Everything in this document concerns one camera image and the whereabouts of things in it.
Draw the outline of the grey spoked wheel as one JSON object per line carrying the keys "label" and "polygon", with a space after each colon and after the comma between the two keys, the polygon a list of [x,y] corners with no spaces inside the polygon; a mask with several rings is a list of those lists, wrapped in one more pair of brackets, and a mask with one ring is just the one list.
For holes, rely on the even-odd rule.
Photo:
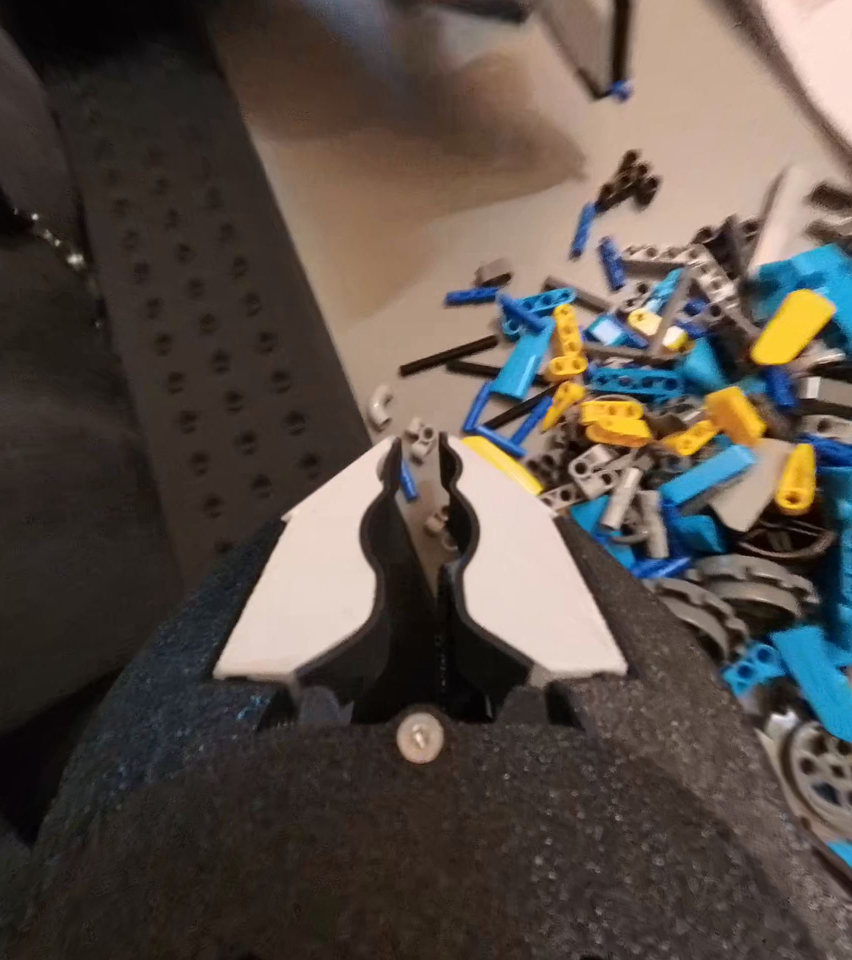
{"label": "grey spoked wheel", "polygon": [[852,742],[807,720],[771,750],[796,819],[823,843],[852,844]]}

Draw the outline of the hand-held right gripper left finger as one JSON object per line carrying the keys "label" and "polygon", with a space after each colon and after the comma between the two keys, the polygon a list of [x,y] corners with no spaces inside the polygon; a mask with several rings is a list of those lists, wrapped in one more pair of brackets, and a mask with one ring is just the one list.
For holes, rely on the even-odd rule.
{"label": "hand-held right gripper left finger", "polygon": [[213,667],[217,681],[368,693],[390,655],[387,552],[401,445],[379,441],[282,518]]}

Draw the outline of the grey desk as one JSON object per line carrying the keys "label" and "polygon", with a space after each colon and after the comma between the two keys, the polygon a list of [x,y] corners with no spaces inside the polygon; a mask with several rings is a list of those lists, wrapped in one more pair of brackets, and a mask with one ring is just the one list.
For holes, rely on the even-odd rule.
{"label": "grey desk", "polygon": [[[755,225],[758,264],[815,248],[801,237],[811,173],[838,173],[827,134],[768,62],[734,25],[728,2],[634,2],[630,50],[632,94],[596,100],[565,58],[538,13],[519,26],[483,25],[433,3],[229,2],[214,18],[216,52],[239,94],[242,117],[269,175],[320,304],[331,309],[336,345],[358,398],[389,384],[391,415],[412,415],[437,431],[425,533],[447,550],[438,562],[438,592],[459,557],[449,530],[441,480],[440,440],[465,441],[468,408],[482,377],[458,366],[405,375],[410,362],[457,350],[486,337],[496,343],[469,364],[501,367],[513,353],[498,302],[447,305],[452,291],[494,287],[522,299],[549,281],[587,297],[576,323],[625,315],[627,333],[637,280],[613,288],[601,243],[679,247]],[[597,212],[600,187],[625,151],[638,149],[662,178],[643,210],[627,201]],[[813,231],[840,229],[852,218],[826,217]],[[584,577],[624,652],[628,692],[639,654],[627,652],[627,630],[678,666],[683,646],[706,670],[706,692],[728,693],[734,723],[745,707],[745,746],[759,750],[759,775],[779,781],[793,822],[801,826],[764,747],[749,705],[725,684],[719,667],[682,623],[612,555],[560,518]],[[439,626],[448,641],[444,601]],[[563,694],[584,681],[520,694]]]}

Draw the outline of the small black brick connector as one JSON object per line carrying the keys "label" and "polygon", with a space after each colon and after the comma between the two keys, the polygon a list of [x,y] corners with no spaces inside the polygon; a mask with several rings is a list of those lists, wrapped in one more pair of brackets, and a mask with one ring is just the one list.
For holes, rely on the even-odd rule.
{"label": "small black brick connector", "polygon": [[646,210],[660,194],[662,177],[641,150],[626,150],[614,173],[600,186],[595,198],[599,213],[613,210],[626,202]]}

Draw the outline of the dark brick wheel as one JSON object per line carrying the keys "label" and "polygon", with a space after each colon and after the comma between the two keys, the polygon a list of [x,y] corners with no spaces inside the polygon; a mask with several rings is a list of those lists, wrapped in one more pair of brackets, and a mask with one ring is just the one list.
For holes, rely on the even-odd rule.
{"label": "dark brick wheel", "polygon": [[813,582],[780,563],[741,554],[702,558],[686,580],[714,594],[749,625],[780,630],[813,617],[821,598]]}

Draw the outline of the black perforated panel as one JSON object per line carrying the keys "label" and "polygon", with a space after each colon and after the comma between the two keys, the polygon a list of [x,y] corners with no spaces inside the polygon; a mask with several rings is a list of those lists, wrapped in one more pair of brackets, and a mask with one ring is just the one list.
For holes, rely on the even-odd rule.
{"label": "black perforated panel", "polygon": [[368,432],[216,67],[147,45],[46,83],[192,587],[367,452]]}

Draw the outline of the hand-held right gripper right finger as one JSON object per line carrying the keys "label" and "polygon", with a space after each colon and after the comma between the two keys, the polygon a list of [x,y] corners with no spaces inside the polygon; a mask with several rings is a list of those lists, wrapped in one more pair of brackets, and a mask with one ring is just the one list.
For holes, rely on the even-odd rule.
{"label": "hand-held right gripper right finger", "polygon": [[453,665],[492,714],[515,690],[627,677],[553,510],[461,438],[441,434],[438,453],[458,552],[439,591]]}

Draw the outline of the open instruction booklet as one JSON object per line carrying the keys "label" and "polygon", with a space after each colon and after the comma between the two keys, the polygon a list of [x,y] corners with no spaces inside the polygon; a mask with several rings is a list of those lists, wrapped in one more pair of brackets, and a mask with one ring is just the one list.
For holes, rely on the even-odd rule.
{"label": "open instruction booklet", "polygon": [[744,1],[727,6],[852,158],[852,1]]}

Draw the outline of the pile of small brick parts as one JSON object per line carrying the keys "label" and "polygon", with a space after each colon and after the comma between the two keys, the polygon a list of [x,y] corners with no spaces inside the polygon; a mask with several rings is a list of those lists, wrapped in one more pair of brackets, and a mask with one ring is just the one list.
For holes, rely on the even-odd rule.
{"label": "pile of small brick parts", "polygon": [[[468,363],[489,336],[400,372],[480,376],[468,445],[644,588],[727,554],[814,584],[817,613],[780,630],[744,621],[743,653],[716,663],[779,775],[772,750],[798,723],[852,742],[852,237],[748,274],[756,239],[751,222],[685,246],[603,239],[613,288],[637,281],[622,302],[634,333],[623,312],[578,325],[588,298],[556,280],[522,298],[452,291],[447,306],[506,307],[507,362]],[[852,844],[809,833],[852,912]]]}

